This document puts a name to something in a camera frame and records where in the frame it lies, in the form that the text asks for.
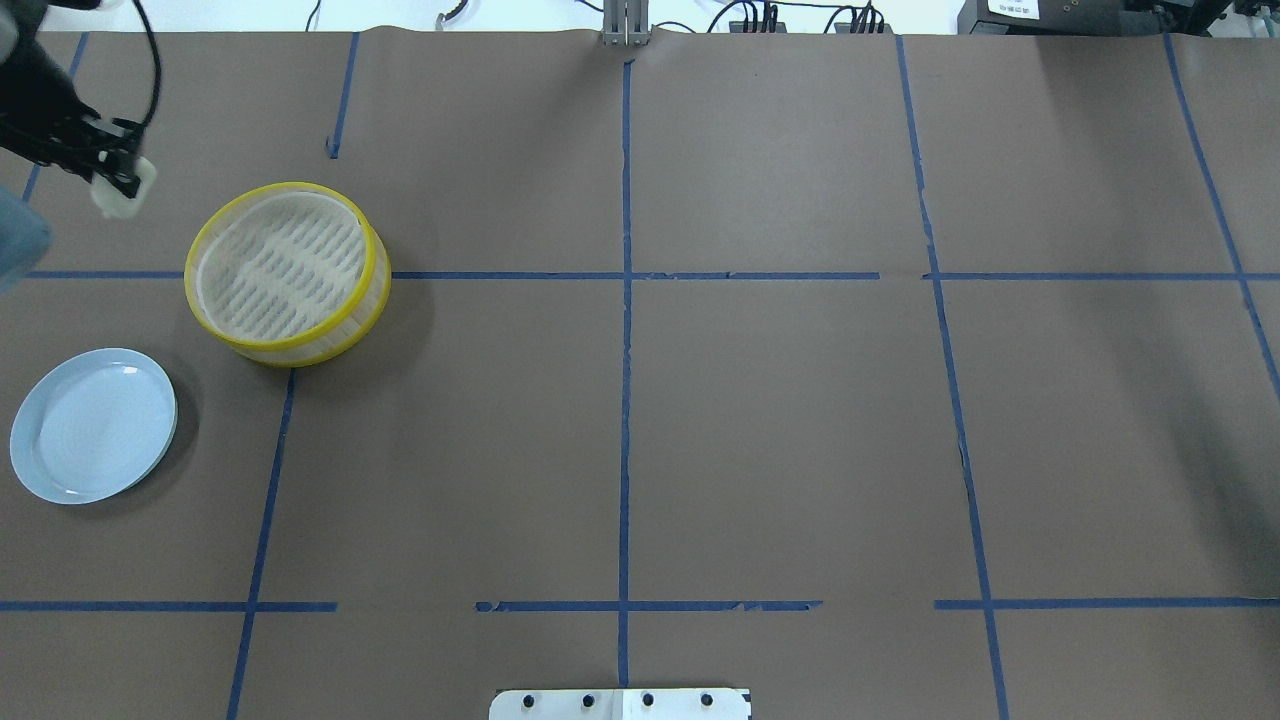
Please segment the pale white bun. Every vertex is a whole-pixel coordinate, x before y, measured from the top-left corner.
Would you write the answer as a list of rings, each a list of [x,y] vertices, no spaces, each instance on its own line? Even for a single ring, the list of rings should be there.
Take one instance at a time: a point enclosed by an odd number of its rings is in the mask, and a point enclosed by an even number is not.
[[[104,218],[124,220],[138,214],[150,190],[155,184],[157,169],[147,158],[138,158],[134,169],[136,183],[125,182],[125,187],[134,191],[133,196],[129,196],[101,176],[96,176],[91,181],[90,197]]]

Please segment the near orange black connector block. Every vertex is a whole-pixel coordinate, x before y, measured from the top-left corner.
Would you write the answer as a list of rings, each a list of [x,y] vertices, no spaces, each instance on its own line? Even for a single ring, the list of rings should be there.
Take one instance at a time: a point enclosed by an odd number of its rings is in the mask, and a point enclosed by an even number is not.
[[[777,35],[785,32],[785,23],[780,19],[780,4],[773,1],[733,1],[726,8],[742,8],[742,17],[737,20],[724,20],[724,28],[735,35]]]

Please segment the far orange black connector block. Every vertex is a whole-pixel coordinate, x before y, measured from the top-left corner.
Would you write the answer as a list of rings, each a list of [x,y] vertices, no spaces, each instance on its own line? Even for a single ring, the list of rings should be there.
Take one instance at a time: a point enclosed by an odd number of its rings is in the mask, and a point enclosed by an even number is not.
[[[883,13],[872,1],[861,5],[845,5],[833,10],[826,27],[826,33],[833,35],[886,35],[891,33]]]

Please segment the brown paper table cover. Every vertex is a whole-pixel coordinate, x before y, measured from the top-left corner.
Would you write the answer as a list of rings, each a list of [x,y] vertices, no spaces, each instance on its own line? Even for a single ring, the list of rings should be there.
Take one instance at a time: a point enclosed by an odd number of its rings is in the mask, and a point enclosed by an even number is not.
[[[1277,42],[166,35],[133,222],[52,251],[3,428],[137,348],[179,424],[81,507],[3,465],[5,719],[1277,716]],[[352,348],[268,366],[186,258],[343,193]]]

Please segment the light blue plate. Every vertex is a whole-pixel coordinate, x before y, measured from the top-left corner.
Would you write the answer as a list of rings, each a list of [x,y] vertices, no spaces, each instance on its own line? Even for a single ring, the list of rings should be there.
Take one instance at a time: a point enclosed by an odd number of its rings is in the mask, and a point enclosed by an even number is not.
[[[93,503],[145,479],[177,432],[168,373],[131,348],[65,360],[23,398],[12,424],[12,469],[50,503]]]

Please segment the orange black connector block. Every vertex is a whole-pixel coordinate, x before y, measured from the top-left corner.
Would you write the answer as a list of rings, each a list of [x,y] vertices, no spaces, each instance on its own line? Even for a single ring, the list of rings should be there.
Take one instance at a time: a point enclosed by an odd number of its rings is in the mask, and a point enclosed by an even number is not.
[[[780,4],[773,1],[733,1],[726,8],[742,8],[742,17],[737,20],[724,20],[724,28],[735,35],[777,35],[785,32],[785,23],[780,19]]]
[[[883,13],[872,1],[861,5],[845,5],[833,10],[826,27],[826,33],[833,35],[886,35],[891,33]]]

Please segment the black computer box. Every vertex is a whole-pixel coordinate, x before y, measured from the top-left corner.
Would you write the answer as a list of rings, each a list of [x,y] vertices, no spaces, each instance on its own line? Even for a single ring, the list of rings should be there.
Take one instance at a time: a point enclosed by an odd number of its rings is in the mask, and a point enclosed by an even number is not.
[[[957,35],[1204,35],[1233,1],[965,1]]]

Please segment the aluminium frame post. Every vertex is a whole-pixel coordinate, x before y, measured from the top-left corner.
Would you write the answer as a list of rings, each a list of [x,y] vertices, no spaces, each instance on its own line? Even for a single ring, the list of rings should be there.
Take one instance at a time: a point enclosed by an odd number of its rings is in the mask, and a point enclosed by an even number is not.
[[[605,0],[602,9],[602,44],[607,47],[637,47],[650,42],[648,0]]]

